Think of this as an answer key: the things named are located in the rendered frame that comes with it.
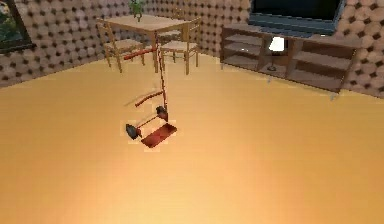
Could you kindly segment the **white shade table lamp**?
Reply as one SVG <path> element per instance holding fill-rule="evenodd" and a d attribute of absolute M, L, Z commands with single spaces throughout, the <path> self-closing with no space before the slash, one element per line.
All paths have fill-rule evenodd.
<path fill-rule="evenodd" d="M 285 52 L 285 39 L 283 37 L 273 37 L 269 45 L 269 51 L 271 53 L 271 63 L 268 66 L 268 71 L 275 71 L 276 58 L 281 56 Z"/>

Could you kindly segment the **brown wooden shelf unit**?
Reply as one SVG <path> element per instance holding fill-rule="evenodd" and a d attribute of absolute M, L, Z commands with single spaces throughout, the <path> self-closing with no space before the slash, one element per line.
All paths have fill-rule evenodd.
<path fill-rule="evenodd" d="M 273 37 L 285 39 L 285 52 L 276 58 L 276 70 L 268 71 Z M 356 38 L 272 33 L 248 24 L 229 24 L 222 29 L 220 62 L 339 93 L 360 47 L 361 41 Z"/>

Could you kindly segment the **light wooden table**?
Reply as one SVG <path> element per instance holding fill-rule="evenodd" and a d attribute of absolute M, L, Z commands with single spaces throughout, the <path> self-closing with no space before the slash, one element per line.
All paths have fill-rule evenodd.
<path fill-rule="evenodd" d="M 140 21 L 137 21 L 133 15 L 110 18 L 106 21 L 111 25 L 111 28 L 116 26 L 124 30 L 136 31 L 140 34 L 148 35 L 151 39 L 152 47 L 156 46 L 157 34 L 171 30 L 183 31 L 188 23 L 188 21 L 184 20 L 157 17 L 152 15 L 142 15 Z M 128 58 L 132 59 L 133 57 L 138 56 L 139 53 L 143 50 L 140 50 L 136 53 L 131 53 L 131 56 L 128 56 Z"/>

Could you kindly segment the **light wooden chair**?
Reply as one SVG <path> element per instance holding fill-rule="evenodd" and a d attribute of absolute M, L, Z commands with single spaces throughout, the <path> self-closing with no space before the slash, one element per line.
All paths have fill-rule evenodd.
<path fill-rule="evenodd" d="M 195 57 L 195 66 L 199 66 L 199 53 L 200 53 L 200 41 L 193 41 L 191 35 L 195 34 L 199 37 L 201 31 L 201 18 L 197 17 L 189 21 L 186 28 L 182 31 L 181 40 L 172 40 L 160 47 L 161 65 L 165 66 L 164 57 L 166 53 L 181 53 L 182 59 L 185 62 L 185 73 L 189 74 L 190 71 L 190 58 Z"/>
<path fill-rule="evenodd" d="M 121 58 L 124 53 L 136 53 L 144 49 L 144 44 L 139 41 L 133 39 L 117 40 L 113 34 L 111 25 L 106 20 L 98 18 L 96 20 L 96 26 L 108 65 L 111 65 L 110 58 L 114 57 L 117 61 L 119 71 L 122 71 Z"/>
<path fill-rule="evenodd" d="M 184 19 L 184 10 L 181 8 L 174 8 L 172 10 L 171 14 L 171 19 L 178 19 L 178 20 L 183 20 Z M 166 31 L 163 33 L 158 34 L 159 42 L 161 44 L 166 44 L 169 41 L 180 41 L 182 39 L 182 31 L 181 30 L 171 30 L 171 31 Z"/>

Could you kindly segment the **green house plant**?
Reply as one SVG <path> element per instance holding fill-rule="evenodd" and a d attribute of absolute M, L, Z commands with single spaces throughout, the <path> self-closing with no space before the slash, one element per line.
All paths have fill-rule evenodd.
<path fill-rule="evenodd" d="M 142 0 L 129 0 L 128 6 L 133 17 L 140 21 L 142 18 L 144 2 Z"/>

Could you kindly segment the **black television set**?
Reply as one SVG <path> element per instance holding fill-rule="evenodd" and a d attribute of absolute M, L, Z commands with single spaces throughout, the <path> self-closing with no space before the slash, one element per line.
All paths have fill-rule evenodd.
<path fill-rule="evenodd" d="M 272 33 L 332 35 L 346 0 L 251 0 L 249 25 Z"/>

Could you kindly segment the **red hand truck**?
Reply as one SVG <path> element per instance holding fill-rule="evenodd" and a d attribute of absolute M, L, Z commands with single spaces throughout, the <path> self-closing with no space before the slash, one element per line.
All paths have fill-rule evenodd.
<path fill-rule="evenodd" d="M 164 80 L 164 75 L 163 75 L 163 66 L 161 65 L 161 57 L 158 57 L 156 65 L 158 65 L 160 68 L 160 87 L 161 87 L 161 89 L 157 92 L 145 95 L 141 100 L 136 102 L 134 104 L 134 106 L 139 107 L 144 102 L 146 102 L 146 101 L 148 101 L 154 97 L 157 97 L 157 96 L 162 97 L 163 104 L 156 107 L 156 114 L 154 116 L 144 120 L 142 123 L 139 123 L 137 125 L 132 125 L 132 124 L 126 124 L 125 125 L 125 131 L 126 131 L 127 135 L 132 140 L 136 140 L 137 138 L 140 138 L 141 143 L 144 144 L 145 146 L 147 146 L 148 148 L 156 147 L 162 141 L 166 140 L 168 137 L 170 137 L 173 133 L 175 133 L 177 131 L 177 128 L 169 123 L 167 94 L 166 94 L 165 80 Z M 155 119 L 164 120 L 165 123 L 161 127 L 159 127 L 158 129 L 156 129 L 153 132 L 151 132 L 150 134 L 148 134 L 147 136 L 143 136 L 141 128 Z"/>

